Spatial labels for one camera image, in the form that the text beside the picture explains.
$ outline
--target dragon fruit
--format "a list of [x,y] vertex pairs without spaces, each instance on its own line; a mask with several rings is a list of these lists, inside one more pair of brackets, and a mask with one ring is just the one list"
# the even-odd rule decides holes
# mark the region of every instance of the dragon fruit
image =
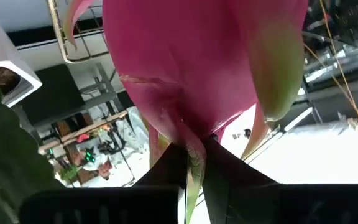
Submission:
[[[74,0],[70,6],[64,30],[73,44],[74,23],[91,3]],[[109,51],[149,123],[150,142],[156,143],[160,133],[186,146],[197,192],[206,158],[200,139],[257,104],[253,144],[244,152],[249,154],[268,130],[264,121],[282,118],[291,107],[303,74],[301,28],[307,3],[103,1]],[[188,199],[188,218],[195,199]]]

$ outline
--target yellow wire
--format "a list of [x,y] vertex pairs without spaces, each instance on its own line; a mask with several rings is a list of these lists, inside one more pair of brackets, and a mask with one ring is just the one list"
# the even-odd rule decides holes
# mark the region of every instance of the yellow wire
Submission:
[[[305,43],[304,43],[303,45],[304,45],[304,46],[306,47],[306,49],[312,54],[312,56],[313,56],[315,59],[317,59],[318,62],[319,62],[324,68],[326,68],[326,65],[320,60],[320,58],[319,58]],[[350,102],[351,104],[353,104],[352,99],[351,99],[351,98],[349,97],[349,95],[346,93],[346,90],[343,89],[343,87],[341,86],[341,84],[339,83],[339,81],[335,78],[335,76],[334,76],[332,73],[330,73],[330,75],[331,75],[331,78],[333,78],[333,80],[335,81],[336,85],[342,90],[343,94],[345,94],[345,96],[346,96],[346,98],[349,100],[349,102]]]
[[329,39],[330,39],[330,41],[331,41],[331,46],[333,47],[334,57],[335,57],[336,62],[337,62],[337,64],[338,64],[339,70],[341,71],[341,75],[342,75],[342,77],[343,77],[343,80],[344,80],[345,86],[346,86],[346,88],[347,88],[348,94],[349,94],[349,96],[350,96],[350,99],[351,99],[352,102],[353,102],[352,105],[353,105],[353,107],[354,107],[354,109],[355,109],[355,111],[356,111],[356,113],[357,113],[357,116],[358,116],[358,108],[357,108],[356,103],[355,103],[355,101],[354,101],[354,99],[353,99],[353,95],[352,95],[352,92],[351,92],[351,90],[350,90],[350,88],[349,88],[349,85],[347,84],[345,74],[343,73],[343,70],[342,70],[342,66],[341,66],[341,64],[339,63],[338,58],[336,57],[336,54],[337,54],[337,53],[336,53],[335,45],[334,45],[334,42],[333,42],[333,37],[332,37],[332,35],[331,35],[331,31],[329,30],[329,27],[328,27],[328,20],[327,20],[326,10],[325,10],[324,5],[323,5],[323,0],[320,0],[320,6],[321,6],[321,10],[323,11],[324,23],[326,24],[328,36],[329,36]]

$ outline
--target metal shelf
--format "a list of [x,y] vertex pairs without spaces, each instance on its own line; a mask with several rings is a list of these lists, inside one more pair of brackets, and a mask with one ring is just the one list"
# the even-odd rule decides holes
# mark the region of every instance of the metal shelf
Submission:
[[52,18],[53,30],[57,38],[58,46],[66,63],[80,63],[109,54],[106,37],[101,23],[101,2],[90,6],[85,12],[85,17],[93,18],[96,28],[81,29],[75,24],[74,33],[77,42],[77,50],[69,43],[63,33],[65,13],[70,5],[69,0],[47,0],[49,13]]

